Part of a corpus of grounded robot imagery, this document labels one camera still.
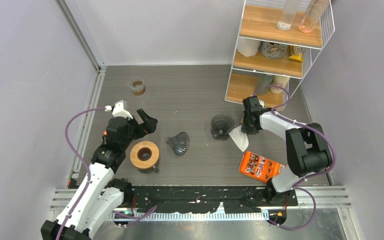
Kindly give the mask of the white paper coffee filter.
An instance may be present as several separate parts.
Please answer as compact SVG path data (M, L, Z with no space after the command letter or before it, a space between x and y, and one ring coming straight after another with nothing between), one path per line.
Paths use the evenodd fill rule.
M239 125L234 128L228 133L228 135L242 152L245 152L247 150L249 146L249 139L248 135L242 132L242 125Z

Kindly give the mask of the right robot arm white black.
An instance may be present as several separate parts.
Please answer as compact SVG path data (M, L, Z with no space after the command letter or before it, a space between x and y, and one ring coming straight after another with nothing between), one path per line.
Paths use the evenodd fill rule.
M255 135L261 130L281 137L286 145L287 164L276 176L270 176L265 186L265 198L279 205L306 178L328 172L335 164L331 143L318 123L302 123L281 115L274 108L264 108L257 96L242 101L244 106L241 132Z

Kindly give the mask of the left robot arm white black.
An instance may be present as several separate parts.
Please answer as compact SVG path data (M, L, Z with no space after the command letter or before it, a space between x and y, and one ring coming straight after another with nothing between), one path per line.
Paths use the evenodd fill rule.
M131 183L115 179L114 175L129 145L154 133L158 120L141 108L136 112L142 123L123 106L107 105L99 110L112 114L102 143L70 202L55 220L43 223L40 232L44 240L91 240L116 207L128 207L133 202Z

